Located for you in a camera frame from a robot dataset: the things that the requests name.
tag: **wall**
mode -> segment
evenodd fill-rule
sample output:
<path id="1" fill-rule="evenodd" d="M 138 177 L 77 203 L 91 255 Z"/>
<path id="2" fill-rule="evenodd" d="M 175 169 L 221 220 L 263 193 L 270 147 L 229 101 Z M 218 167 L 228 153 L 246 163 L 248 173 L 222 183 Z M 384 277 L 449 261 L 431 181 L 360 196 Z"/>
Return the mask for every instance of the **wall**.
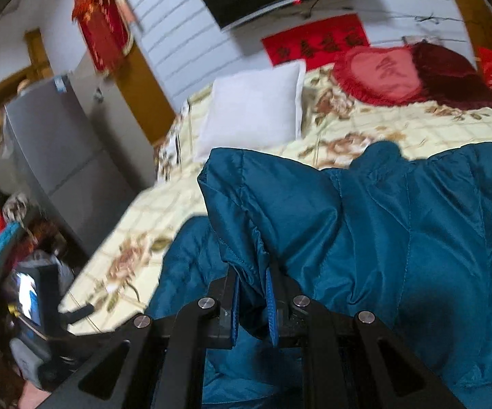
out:
<path id="1" fill-rule="evenodd" d="M 78 26 L 72 21 L 74 0 L 45 0 L 40 31 L 53 73 L 74 70 L 87 47 Z"/>
<path id="2" fill-rule="evenodd" d="M 454 0 L 320 0 L 310 20 L 287 7 L 221 32 L 202 0 L 128 0 L 139 17 L 142 47 L 174 108 L 217 76 L 271 65 L 260 40 L 290 27 L 357 12 L 374 46 L 401 45 L 403 35 L 437 35 L 471 61 L 473 52 Z M 415 16 L 439 17 L 417 23 Z"/>
<path id="3" fill-rule="evenodd" d="M 40 0 L 20 0 L 16 11 L 0 17 L 0 81 L 30 66 L 23 36 L 38 26 L 42 7 Z"/>

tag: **floral bedsheet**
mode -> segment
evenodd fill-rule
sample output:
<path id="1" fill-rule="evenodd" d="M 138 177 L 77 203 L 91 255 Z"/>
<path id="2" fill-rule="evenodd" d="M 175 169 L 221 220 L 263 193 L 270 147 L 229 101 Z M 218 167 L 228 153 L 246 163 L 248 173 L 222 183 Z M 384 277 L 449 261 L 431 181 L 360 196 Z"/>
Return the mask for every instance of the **floral bedsheet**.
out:
<path id="1" fill-rule="evenodd" d="M 331 82 L 330 66 L 307 73 L 303 139 L 266 153 L 323 169 L 346 168 L 378 140 L 399 145 L 406 158 L 426 158 L 469 143 L 492 141 L 492 109 L 463 111 L 435 102 L 374 107 Z M 193 95 L 158 150 L 158 183 L 135 199 L 93 255 L 61 303 L 87 302 L 97 311 L 70 326 L 75 334 L 112 330 L 143 311 L 158 284 L 165 250 L 191 216 L 206 214 L 192 161 L 196 137 L 210 104 L 210 87 Z"/>

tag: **refrigerator sticker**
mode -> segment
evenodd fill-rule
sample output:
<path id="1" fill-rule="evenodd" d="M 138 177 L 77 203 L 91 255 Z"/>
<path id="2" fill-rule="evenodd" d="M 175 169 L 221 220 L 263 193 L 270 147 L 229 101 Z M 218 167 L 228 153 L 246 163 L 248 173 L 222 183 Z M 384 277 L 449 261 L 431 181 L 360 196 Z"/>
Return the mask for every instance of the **refrigerator sticker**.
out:
<path id="1" fill-rule="evenodd" d="M 66 85 L 64 84 L 62 77 L 56 77 L 55 78 L 55 87 L 57 88 L 57 91 L 60 94 L 63 94 L 66 92 Z"/>

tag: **pink cushion center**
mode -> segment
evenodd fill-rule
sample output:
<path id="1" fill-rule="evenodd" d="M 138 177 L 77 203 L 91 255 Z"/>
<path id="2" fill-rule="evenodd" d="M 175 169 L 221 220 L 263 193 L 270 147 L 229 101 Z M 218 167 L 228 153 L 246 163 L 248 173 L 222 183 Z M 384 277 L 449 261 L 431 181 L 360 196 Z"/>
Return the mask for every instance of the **pink cushion center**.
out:
<path id="1" fill-rule="evenodd" d="M 413 97 L 422 89 L 409 49 L 360 51 L 350 67 L 366 88 L 396 102 Z"/>

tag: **red banner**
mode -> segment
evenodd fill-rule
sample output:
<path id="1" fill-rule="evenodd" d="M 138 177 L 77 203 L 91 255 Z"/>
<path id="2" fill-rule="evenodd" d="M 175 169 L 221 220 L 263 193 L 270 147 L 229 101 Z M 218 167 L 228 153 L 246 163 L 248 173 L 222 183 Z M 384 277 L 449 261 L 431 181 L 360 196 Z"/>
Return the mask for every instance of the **red banner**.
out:
<path id="1" fill-rule="evenodd" d="M 116 0 L 75 0 L 72 18 L 78 21 L 97 71 L 117 69 L 130 52 L 133 37 Z"/>
<path id="2" fill-rule="evenodd" d="M 304 59 L 307 71 L 335 61 L 335 54 L 369 46 L 357 14 L 341 15 L 285 30 L 262 40 L 274 66 Z"/>

